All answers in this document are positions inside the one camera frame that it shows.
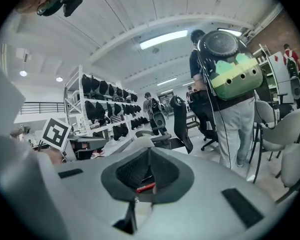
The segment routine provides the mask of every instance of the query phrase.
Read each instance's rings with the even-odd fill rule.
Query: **brick wall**
[[[251,52],[258,50],[259,44],[266,45],[271,54],[278,51],[284,52],[283,45],[288,43],[300,58],[300,34],[285,10],[259,34],[257,34],[250,43],[248,48]]]

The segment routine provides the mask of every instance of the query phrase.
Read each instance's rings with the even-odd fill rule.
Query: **red object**
[[[139,187],[138,189],[136,189],[136,192],[137,193],[141,193],[143,191],[146,191],[146,190],[149,190],[149,189],[152,189],[154,188],[155,186],[155,182],[154,183],[151,183],[149,185],[145,185],[145,186],[142,186],[142,187]]]

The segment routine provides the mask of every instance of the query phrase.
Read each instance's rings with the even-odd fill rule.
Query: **red shirt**
[[[292,51],[292,57],[293,57],[293,59],[296,61],[296,63],[298,64],[298,67],[299,67],[299,71],[300,71],[300,64],[299,64],[299,56],[297,55],[297,53],[295,52],[295,51],[293,51],[293,50],[285,50],[285,54],[287,55],[287,56],[289,56],[289,53],[290,53],[290,51]],[[286,58],[283,56],[283,59],[284,59],[284,64],[286,65]]]

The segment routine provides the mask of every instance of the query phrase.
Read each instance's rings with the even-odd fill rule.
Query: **cable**
[[[203,67],[202,64],[201,64],[200,59],[198,59],[198,61],[199,61],[199,64],[200,64],[200,66],[201,66],[201,69],[202,69],[202,71],[203,71],[203,81],[207,84],[207,81],[209,81],[210,79],[207,77],[206,71],[204,70],[204,67]],[[209,101],[210,101],[210,104],[211,104],[211,108],[212,108],[212,111],[213,111],[214,109],[213,109],[213,105],[212,105],[212,102],[211,102],[211,98],[210,98],[210,94],[209,94],[208,88],[207,88],[207,94],[208,94]],[[230,154],[230,146],[229,146],[229,141],[228,141],[228,134],[226,133],[225,123],[224,123],[223,116],[222,116],[221,111],[220,111],[220,108],[219,108],[219,103],[218,103],[217,101],[216,101],[216,104],[217,104],[217,106],[218,106],[218,112],[219,112],[220,115],[221,115],[221,119],[222,119],[222,122],[223,122],[223,125],[224,125],[225,136],[226,136],[226,143],[227,143],[227,145],[228,145],[228,152],[229,152],[229,159],[230,159],[230,170],[231,170],[231,169],[232,169],[232,163],[231,163],[231,154]]]

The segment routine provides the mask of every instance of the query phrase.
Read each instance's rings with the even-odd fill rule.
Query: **ceiling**
[[[276,0],[83,0],[70,16],[12,12],[0,32],[3,64],[13,82],[63,86],[83,71],[136,93],[163,92],[191,81],[189,37],[141,50],[139,43],[177,30],[253,30]],[[26,63],[17,54],[26,49]],[[26,70],[27,77],[19,72]],[[157,83],[176,77],[173,82]]]

